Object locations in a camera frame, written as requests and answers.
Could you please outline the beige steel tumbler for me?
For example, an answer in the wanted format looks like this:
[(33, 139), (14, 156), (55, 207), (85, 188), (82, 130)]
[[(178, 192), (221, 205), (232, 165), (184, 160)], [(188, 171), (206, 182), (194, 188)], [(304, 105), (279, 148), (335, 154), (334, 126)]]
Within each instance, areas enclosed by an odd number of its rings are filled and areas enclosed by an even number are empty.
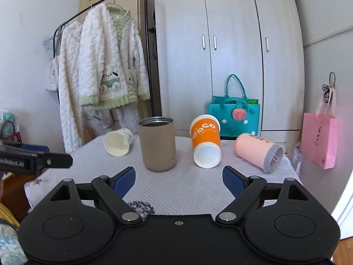
[(176, 165), (175, 126), (173, 119), (149, 117), (139, 122), (139, 140), (145, 167), (164, 172)]

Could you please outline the white paper cup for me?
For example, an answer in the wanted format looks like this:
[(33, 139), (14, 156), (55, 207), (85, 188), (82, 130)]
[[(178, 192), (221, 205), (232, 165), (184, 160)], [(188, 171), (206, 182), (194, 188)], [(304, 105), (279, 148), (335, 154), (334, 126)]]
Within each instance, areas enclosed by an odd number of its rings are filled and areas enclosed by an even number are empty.
[(108, 132), (103, 138), (103, 145), (108, 154), (122, 157), (129, 153), (132, 141), (136, 138), (128, 128)]

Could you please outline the orange paper cup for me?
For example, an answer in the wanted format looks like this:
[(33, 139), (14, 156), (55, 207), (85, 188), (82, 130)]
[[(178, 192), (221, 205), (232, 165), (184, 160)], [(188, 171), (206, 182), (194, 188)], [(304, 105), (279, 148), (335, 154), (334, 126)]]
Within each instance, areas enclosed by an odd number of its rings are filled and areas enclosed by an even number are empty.
[(221, 161), (220, 124), (210, 115), (196, 117), (190, 125), (193, 160), (200, 168), (214, 168)]

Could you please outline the pink tumbler with grey lid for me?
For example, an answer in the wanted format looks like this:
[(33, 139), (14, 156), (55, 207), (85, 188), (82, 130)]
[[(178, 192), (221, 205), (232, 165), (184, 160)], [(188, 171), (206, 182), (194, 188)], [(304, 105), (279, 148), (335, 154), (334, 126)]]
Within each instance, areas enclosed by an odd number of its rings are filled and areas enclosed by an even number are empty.
[(235, 153), (261, 168), (265, 174), (271, 174), (279, 168), (284, 150), (274, 142), (243, 133), (235, 140)]

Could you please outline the white patterned tablecloth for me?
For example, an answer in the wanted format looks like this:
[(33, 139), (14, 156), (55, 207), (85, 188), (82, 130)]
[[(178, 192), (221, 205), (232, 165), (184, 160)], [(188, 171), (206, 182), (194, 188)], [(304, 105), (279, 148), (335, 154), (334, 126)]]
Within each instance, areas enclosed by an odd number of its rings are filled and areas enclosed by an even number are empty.
[(176, 138), (176, 166), (165, 172), (152, 172), (142, 161), (138, 138), (123, 157), (114, 157), (103, 146), (99, 136), (72, 154), (69, 169), (49, 169), (32, 182), (24, 185), (30, 207), (34, 208), (63, 179), (72, 178), (76, 183), (91, 182), (96, 177), (112, 177), (128, 166), (136, 170), (136, 182), (124, 201), (141, 215), (191, 215), (216, 216), (231, 201), (233, 195), (223, 184), (222, 171), (232, 166), (245, 176), (258, 175), (268, 182), (282, 183), (286, 178), (297, 178), (290, 160), (283, 157), (279, 169), (265, 174), (260, 168), (238, 157), (233, 141), (222, 141), (221, 163), (212, 169), (198, 167), (193, 161), (190, 138)]

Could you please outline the teal tote bag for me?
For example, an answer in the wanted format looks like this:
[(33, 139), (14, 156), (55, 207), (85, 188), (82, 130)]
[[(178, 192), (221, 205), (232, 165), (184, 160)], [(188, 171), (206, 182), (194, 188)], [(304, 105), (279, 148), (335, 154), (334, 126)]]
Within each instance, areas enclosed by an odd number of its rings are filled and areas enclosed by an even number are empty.
[[(242, 97), (229, 96), (229, 82), (234, 78)], [(213, 96), (207, 104), (207, 113), (214, 116), (220, 123), (220, 135), (224, 138), (237, 138), (243, 133), (257, 135), (260, 121), (260, 104), (258, 99), (250, 99), (245, 88), (235, 74), (230, 74), (225, 81), (225, 95)]]

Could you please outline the pink paper gift bag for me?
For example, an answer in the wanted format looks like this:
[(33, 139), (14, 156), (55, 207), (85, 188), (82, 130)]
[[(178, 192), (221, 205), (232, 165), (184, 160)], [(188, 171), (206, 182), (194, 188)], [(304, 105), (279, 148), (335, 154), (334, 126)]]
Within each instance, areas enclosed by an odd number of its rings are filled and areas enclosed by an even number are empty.
[(315, 113), (303, 115), (300, 150), (313, 164), (326, 170), (335, 167), (337, 148), (336, 89), (330, 85), (329, 101), (321, 100)]

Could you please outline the white fluffy jacket green trim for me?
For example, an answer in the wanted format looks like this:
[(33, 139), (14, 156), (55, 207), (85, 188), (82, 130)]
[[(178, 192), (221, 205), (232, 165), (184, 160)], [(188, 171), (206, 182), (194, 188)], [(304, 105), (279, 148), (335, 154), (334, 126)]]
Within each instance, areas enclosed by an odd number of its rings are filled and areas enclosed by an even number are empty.
[(144, 49), (129, 10), (105, 3), (90, 10), (78, 61), (80, 105), (112, 109), (150, 99)]

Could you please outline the white fluffy robe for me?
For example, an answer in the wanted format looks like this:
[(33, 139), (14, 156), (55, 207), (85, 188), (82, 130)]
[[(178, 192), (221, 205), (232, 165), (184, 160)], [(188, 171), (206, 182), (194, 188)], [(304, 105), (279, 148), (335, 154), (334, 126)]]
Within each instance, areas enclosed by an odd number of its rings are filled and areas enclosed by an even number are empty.
[(82, 26), (80, 22), (74, 22), (64, 29), (58, 59), (60, 121), (68, 154), (84, 144), (84, 113), (79, 103), (78, 77)]

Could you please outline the white three-door wardrobe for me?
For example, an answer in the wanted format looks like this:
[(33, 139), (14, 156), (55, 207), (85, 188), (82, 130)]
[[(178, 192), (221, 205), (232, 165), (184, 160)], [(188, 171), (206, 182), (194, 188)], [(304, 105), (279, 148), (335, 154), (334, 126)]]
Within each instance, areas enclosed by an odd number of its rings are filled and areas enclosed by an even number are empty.
[(304, 56), (295, 0), (154, 0), (161, 112), (188, 136), (214, 96), (260, 104), (259, 135), (300, 138)]

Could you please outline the black clothes rack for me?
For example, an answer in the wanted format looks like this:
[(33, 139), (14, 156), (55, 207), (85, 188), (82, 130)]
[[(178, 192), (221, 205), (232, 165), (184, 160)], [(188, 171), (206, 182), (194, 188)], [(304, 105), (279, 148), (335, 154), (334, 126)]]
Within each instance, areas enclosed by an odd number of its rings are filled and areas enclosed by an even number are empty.
[[(90, 10), (92, 7), (97, 6), (100, 3), (105, 2), (106, 0), (98, 0), (95, 3), (90, 4), (89, 7), (85, 8), (84, 10), (77, 13), (75, 16), (72, 16), (69, 20), (65, 21), (61, 24), (54, 32), (53, 36), (50, 40), (53, 41), (53, 57), (56, 56), (56, 37), (59, 29), (62, 29), (65, 25), (68, 25), (69, 22), (80, 16), (81, 14), (85, 13), (86, 11)], [(150, 89), (150, 107), (151, 107), (151, 114), (154, 115), (156, 113), (155, 106), (154, 106), (154, 93), (153, 93), (153, 81), (152, 81), (152, 72), (151, 72), (151, 52), (150, 52), (150, 32), (149, 32), (149, 13), (148, 13), (148, 0), (143, 0), (144, 2), (144, 28), (145, 28), (145, 43), (146, 43), (146, 58), (147, 58), (147, 70), (148, 70), (148, 78), (149, 78), (149, 89)]]

